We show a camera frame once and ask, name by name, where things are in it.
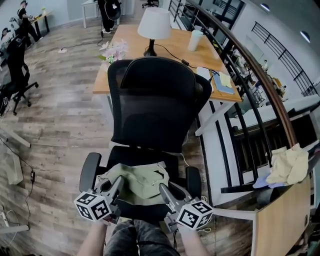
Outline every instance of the lamp shade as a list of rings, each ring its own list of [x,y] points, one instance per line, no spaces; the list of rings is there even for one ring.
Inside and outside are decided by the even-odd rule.
[[[145,9],[138,34],[149,39],[166,39],[170,36],[170,13],[166,9],[149,7]]]

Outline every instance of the lamp base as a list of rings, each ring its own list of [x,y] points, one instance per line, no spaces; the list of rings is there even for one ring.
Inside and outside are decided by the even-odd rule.
[[[155,50],[154,50],[155,40],[150,39],[149,47],[148,49],[143,53],[144,56],[157,56]]]

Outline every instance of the wooden board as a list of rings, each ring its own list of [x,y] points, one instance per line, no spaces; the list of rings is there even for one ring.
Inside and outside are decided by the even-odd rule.
[[[41,17],[36,18],[35,20],[31,21],[31,24],[33,24],[33,23],[35,23],[35,22],[38,22],[38,21],[44,19],[45,17],[49,16],[51,13],[52,13],[52,11],[49,11],[49,12],[46,13],[46,15],[42,15]]]
[[[138,34],[138,25],[120,25],[113,36],[111,42],[121,42],[124,40],[128,43],[128,52],[126,53],[126,59],[136,59],[141,58],[144,55],[146,47],[149,45],[149,39],[142,37]],[[154,51],[158,56],[169,58],[172,60],[179,61],[175,57],[186,60],[189,62],[189,65],[195,68],[191,68],[196,73],[196,67],[205,67],[208,69],[212,69],[215,71],[221,71],[225,74],[228,74],[228,71],[220,59],[218,53],[210,43],[207,37],[203,36],[199,42],[196,51],[189,51],[188,44],[190,40],[191,32],[180,30],[180,29],[172,29],[171,36],[167,39],[156,40]],[[221,100],[221,101],[231,101],[231,102],[242,102],[238,91],[231,81],[233,90],[235,94],[228,94],[225,92],[217,91],[217,87],[212,82],[213,93],[210,96],[210,99]],[[93,86],[94,94],[109,94],[109,84],[108,84],[108,76],[103,68],[100,68],[94,86]]]
[[[254,255],[284,256],[288,253],[309,223],[310,194],[308,176],[257,213]]]

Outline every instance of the mesh chair backrest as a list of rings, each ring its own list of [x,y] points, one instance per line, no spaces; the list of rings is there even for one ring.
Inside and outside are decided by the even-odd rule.
[[[25,81],[25,76],[22,71],[22,67],[25,64],[25,48],[25,37],[23,39],[19,39],[18,37],[14,38],[7,47],[7,65],[13,83],[20,84]]]
[[[119,60],[108,69],[114,132],[124,145],[180,153],[211,94],[210,83],[162,57]]]

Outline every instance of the ceiling light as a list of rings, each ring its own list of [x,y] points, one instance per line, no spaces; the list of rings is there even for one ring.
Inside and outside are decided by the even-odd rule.
[[[265,9],[267,12],[270,12],[270,8],[269,8],[269,6],[268,6],[267,4],[262,3],[262,4],[260,4],[260,6],[261,6],[263,9]]]
[[[306,31],[300,31],[300,34],[308,43],[310,43],[310,36]]]

